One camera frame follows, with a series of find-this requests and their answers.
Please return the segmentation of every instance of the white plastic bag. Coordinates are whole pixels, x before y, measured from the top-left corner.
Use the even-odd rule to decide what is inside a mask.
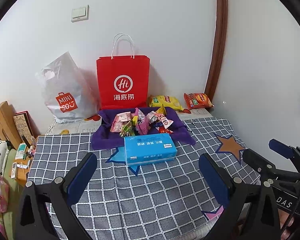
[[[97,105],[69,52],[36,73],[42,96],[56,122],[74,122],[97,113]]]

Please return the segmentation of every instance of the brown star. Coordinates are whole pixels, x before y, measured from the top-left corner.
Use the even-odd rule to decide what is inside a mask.
[[[216,153],[232,153],[240,162],[241,151],[245,150],[245,148],[237,143],[232,135],[229,138],[226,138],[216,134],[216,137],[221,143],[218,150],[216,150]]]

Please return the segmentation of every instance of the wooden headboard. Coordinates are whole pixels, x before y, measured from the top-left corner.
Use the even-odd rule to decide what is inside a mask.
[[[7,101],[0,104],[0,140],[10,141],[18,149],[22,139],[13,121],[13,112]]]

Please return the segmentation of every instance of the wooden door frame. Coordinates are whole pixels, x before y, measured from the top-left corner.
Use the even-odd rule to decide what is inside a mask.
[[[221,71],[223,53],[226,45],[228,24],[228,0],[217,0],[216,30],[212,49],[211,64],[204,93],[213,100]]]

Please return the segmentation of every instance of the purple towel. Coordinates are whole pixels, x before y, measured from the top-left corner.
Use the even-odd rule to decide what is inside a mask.
[[[139,108],[145,115],[149,114],[151,111],[156,111],[158,107],[141,107]],[[120,137],[119,133],[110,132],[110,128],[115,116],[119,113],[132,112],[136,111],[135,108],[129,109],[108,109],[101,110],[99,115],[102,117],[102,124],[99,129],[92,135],[91,145],[94,150],[105,150],[113,149],[117,147],[124,146],[124,139]],[[190,136],[189,132],[186,129],[186,126],[179,119],[176,111],[171,107],[166,107],[167,118],[173,120],[172,125],[169,129],[173,131],[170,134],[172,140],[181,141],[191,145],[195,144],[194,139]],[[159,133],[156,128],[151,128],[148,134]]]

